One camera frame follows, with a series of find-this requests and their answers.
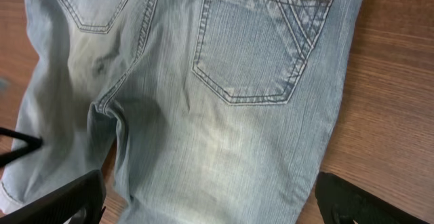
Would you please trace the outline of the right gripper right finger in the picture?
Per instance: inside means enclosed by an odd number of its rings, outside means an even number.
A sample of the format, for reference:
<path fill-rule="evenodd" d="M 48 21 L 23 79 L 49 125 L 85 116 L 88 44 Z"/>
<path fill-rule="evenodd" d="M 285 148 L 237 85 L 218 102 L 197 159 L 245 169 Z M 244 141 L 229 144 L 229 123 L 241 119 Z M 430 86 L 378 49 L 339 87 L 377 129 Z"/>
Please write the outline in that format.
<path fill-rule="evenodd" d="M 325 224 L 427 224 L 332 173 L 318 174 L 315 197 Z"/>

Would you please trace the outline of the light blue denim shorts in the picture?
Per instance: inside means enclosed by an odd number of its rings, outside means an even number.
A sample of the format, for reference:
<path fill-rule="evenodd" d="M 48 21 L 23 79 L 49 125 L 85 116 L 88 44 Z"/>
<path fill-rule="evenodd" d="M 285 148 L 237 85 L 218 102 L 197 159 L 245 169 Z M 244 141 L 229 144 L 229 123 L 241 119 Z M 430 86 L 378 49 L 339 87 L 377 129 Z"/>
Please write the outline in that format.
<path fill-rule="evenodd" d="M 25 0 L 39 55 L 11 213 L 117 144 L 121 223 L 295 223 L 338 118 L 362 0 Z"/>

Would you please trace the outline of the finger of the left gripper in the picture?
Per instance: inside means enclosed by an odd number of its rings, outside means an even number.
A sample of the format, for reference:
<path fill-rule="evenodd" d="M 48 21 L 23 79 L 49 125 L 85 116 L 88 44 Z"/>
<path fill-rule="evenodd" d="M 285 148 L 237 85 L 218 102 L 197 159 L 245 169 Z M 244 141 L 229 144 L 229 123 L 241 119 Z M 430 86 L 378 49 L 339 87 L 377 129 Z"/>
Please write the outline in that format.
<path fill-rule="evenodd" d="M 7 136 L 25 142 L 25 146 L 17 150 L 12 150 L 10 152 L 1 154 L 1 167 L 8 165 L 20 157 L 28 155 L 43 146 L 43 140 L 41 138 L 36 138 L 34 136 L 9 130 L 7 128 L 1 128 L 1 136 Z"/>

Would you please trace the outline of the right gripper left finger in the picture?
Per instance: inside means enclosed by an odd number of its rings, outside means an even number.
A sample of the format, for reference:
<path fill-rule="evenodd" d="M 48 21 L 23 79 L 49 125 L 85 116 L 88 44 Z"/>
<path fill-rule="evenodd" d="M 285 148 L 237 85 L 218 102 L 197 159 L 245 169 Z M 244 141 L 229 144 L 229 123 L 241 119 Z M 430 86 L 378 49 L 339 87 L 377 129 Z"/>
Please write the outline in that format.
<path fill-rule="evenodd" d="M 93 170 L 1 217 L 1 224 L 99 224 L 106 188 L 100 170 Z"/>

